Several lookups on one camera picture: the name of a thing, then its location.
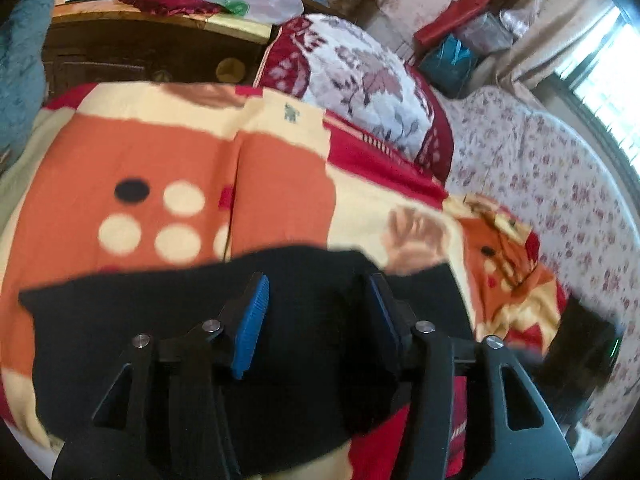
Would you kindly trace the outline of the orange red cartoon blanket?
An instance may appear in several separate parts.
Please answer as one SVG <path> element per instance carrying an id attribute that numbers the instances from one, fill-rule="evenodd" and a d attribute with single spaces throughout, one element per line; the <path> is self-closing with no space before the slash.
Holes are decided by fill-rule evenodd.
<path id="1" fill-rule="evenodd" d="M 532 232 L 506 210 L 448 194 L 331 112 L 267 89 L 86 84 L 40 107 L 2 174 L 2 419 L 53 453 L 53 472 L 63 440 L 37 416 L 23 288 L 291 246 L 360 252 L 399 275 L 446 263 L 472 332 L 454 338 L 497 336 L 509 350 L 546 352 L 565 304 Z M 241 479 L 395 479 L 406 387 L 404 406 L 337 450 Z M 443 479 L 461 479 L 465 426 L 457 406 Z"/>

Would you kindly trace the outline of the beige curtain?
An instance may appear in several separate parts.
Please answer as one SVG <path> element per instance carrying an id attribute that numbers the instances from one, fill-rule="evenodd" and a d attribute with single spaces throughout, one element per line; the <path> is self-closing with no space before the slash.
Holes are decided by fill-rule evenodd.
<path id="1" fill-rule="evenodd" d="M 613 7 L 612 0 L 546 0 L 538 18 L 496 61 L 489 81 L 531 108 L 533 90 L 565 62 Z"/>

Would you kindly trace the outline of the transparent storage bag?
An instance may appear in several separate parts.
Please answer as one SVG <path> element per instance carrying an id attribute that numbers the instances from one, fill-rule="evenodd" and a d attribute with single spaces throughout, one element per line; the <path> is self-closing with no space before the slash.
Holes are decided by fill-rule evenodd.
<path id="1" fill-rule="evenodd" d="M 454 31 L 454 36 L 481 56 L 509 50 L 514 44 L 512 32 L 491 13 L 480 14 L 466 22 Z"/>

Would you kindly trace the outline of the maroon knitted cloth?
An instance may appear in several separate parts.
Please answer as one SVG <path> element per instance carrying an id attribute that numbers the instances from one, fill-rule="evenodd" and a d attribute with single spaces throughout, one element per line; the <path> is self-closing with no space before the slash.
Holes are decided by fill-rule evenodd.
<path id="1" fill-rule="evenodd" d="M 213 15 L 226 9 L 206 0 L 116 0 L 141 12 L 159 16 Z"/>

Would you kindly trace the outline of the red cloth bundle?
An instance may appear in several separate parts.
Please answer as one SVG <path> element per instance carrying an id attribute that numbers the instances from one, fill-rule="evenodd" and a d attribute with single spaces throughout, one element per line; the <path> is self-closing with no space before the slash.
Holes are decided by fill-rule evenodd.
<path id="1" fill-rule="evenodd" d="M 447 35 L 473 18 L 489 11 L 499 11 L 508 0 L 454 0 L 431 23 L 414 34 L 422 49 L 436 47 Z"/>

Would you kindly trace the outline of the pink floral bed sheet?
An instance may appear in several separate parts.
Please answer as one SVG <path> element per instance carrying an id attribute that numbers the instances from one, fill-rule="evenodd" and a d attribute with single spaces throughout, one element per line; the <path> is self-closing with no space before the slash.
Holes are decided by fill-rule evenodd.
<path id="1" fill-rule="evenodd" d="M 437 99 L 454 138 L 448 190 L 510 209 L 562 285 L 623 324 L 613 376 L 584 417 L 597 434 L 617 434 L 639 400 L 639 229 L 622 192 L 591 146 L 545 110 L 493 86 Z"/>

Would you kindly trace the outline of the wooden bedside cabinet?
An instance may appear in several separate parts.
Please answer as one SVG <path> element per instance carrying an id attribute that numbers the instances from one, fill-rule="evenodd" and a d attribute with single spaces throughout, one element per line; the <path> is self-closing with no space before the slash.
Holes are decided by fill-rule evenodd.
<path id="1" fill-rule="evenodd" d="M 90 82 L 253 81 L 274 27 L 228 13 L 161 16 L 117 0 L 55 0 L 47 97 Z"/>

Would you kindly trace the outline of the white maroon floral pillow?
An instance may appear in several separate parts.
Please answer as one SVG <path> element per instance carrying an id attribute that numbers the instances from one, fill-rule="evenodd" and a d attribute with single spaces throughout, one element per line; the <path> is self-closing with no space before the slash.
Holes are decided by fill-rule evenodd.
<path id="1" fill-rule="evenodd" d="M 346 119 L 439 182 L 449 177 L 454 136 L 434 91 L 407 62 L 349 21 L 306 14 L 283 24 L 255 84 Z"/>

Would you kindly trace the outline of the teal plastic bag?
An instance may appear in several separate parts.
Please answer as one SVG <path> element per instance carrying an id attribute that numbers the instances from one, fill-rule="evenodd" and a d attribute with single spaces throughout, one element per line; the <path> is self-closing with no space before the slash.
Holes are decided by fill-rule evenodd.
<path id="1" fill-rule="evenodd" d="M 428 83 L 450 99 L 462 95 L 478 63 L 478 55 L 449 34 L 418 64 Z"/>

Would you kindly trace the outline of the black pants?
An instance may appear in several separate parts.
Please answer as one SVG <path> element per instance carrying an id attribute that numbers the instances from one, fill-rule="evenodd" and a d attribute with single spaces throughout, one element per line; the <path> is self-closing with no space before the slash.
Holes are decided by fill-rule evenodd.
<path id="1" fill-rule="evenodd" d="M 370 275 L 382 274 L 420 320 L 472 335 L 448 264 L 399 275 L 360 252 L 291 246 L 191 269 L 47 281 L 19 296 L 34 321 L 40 422 L 64 445 L 90 422 L 134 336 L 180 336 L 216 318 L 256 272 L 270 284 L 265 321 L 250 369 L 224 387 L 241 478 L 308 464 L 407 403 L 375 336 Z"/>

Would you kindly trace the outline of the teal fluffy blanket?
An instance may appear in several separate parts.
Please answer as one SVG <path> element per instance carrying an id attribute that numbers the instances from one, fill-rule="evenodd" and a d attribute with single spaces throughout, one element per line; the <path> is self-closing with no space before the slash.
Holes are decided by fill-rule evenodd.
<path id="1" fill-rule="evenodd" d="M 1 169 L 23 153 L 46 98 L 42 47 L 55 0 L 1 0 Z"/>

